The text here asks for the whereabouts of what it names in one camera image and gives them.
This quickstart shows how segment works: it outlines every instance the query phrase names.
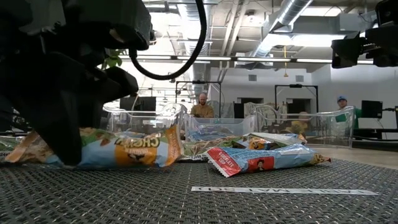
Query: man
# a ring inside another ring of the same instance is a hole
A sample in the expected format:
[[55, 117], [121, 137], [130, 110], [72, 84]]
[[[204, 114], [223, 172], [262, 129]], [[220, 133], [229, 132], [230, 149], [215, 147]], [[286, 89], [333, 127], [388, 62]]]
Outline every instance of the man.
[[[339, 110], [343, 110], [347, 106], [347, 98], [345, 96], [339, 96], [337, 98], [337, 104], [339, 106]], [[358, 118], [362, 117], [362, 110], [355, 108], [354, 109], [354, 129], [358, 129]], [[337, 122], [345, 122], [346, 116], [345, 114], [339, 115], [336, 117]]]
[[214, 118], [213, 108], [206, 105], [207, 96], [205, 93], [199, 95], [199, 104], [192, 107], [191, 114], [197, 118]]

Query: man in blue cap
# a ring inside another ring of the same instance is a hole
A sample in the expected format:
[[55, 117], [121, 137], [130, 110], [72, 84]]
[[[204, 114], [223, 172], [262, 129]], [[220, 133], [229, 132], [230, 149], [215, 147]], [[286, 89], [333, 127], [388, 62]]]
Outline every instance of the man in blue cap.
[[[347, 106], [347, 98], [345, 96], [339, 96], [337, 98], [337, 104], [339, 106], [339, 110], [343, 110]], [[354, 110], [354, 129], [358, 129], [358, 118], [362, 117], [362, 110], [355, 108]], [[346, 116], [344, 114], [336, 117], [337, 122], [345, 122]]]

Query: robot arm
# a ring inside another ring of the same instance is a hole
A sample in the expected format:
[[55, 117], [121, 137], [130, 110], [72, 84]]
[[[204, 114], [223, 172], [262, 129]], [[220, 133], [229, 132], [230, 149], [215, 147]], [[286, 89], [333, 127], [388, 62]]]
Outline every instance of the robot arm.
[[200, 41], [182, 69], [158, 76], [143, 69], [136, 51], [154, 39], [150, 14], [138, 0], [18, 0], [0, 2], [0, 95], [5, 96], [66, 165], [81, 160], [80, 127], [98, 128], [103, 104], [136, 95], [136, 79], [121, 68], [98, 70], [104, 48], [129, 49], [134, 65], [158, 80], [176, 78], [195, 61]]
[[398, 1], [383, 0], [376, 5], [378, 27], [343, 40], [333, 40], [333, 68], [357, 65], [358, 57], [366, 54], [378, 67], [398, 66]]

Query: crumpled plastic bag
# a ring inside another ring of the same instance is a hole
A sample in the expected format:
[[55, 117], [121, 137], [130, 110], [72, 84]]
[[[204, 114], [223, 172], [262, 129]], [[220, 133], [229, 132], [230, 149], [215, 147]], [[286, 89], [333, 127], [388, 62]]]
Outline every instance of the crumpled plastic bag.
[[180, 161], [207, 161], [204, 152], [211, 147], [233, 147], [235, 141], [242, 139], [241, 136], [228, 136], [212, 141], [184, 142], [184, 155]]
[[274, 142], [280, 147], [290, 146], [293, 144], [305, 144], [307, 141], [300, 138], [297, 134], [270, 134], [270, 133], [249, 133], [245, 135], [249, 138], [261, 138], [269, 142]]
[[22, 141], [23, 137], [0, 136], [0, 162]]
[[313, 149], [302, 144], [293, 144], [275, 150], [242, 150], [226, 147], [213, 147], [205, 152], [209, 162], [223, 176], [231, 177], [238, 173], [264, 170], [312, 166], [329, 161]]
[[[117, 136], [95, 128], [81, 128], [80, 136], [81, 162], [77, 167], [164, 167], [174, 163], [183, 154], [178, 125], [144, 138], [130, 138], [126, 133]], [[15, 147], [6, 161], [63, 166], [62, 161], [35, 131]]]

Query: gray mesh surface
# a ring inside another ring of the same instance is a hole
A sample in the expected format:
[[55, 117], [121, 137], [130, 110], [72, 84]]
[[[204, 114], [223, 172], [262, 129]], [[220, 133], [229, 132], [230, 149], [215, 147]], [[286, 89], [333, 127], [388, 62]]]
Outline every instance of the gray mesh surface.
[[[0, 167], [0, 223], [398, 223], [398, 170], [331, 164], [224, 178], [166, 169]], [[193, 186], [363, 189], [378, 196], [191, 192]]]

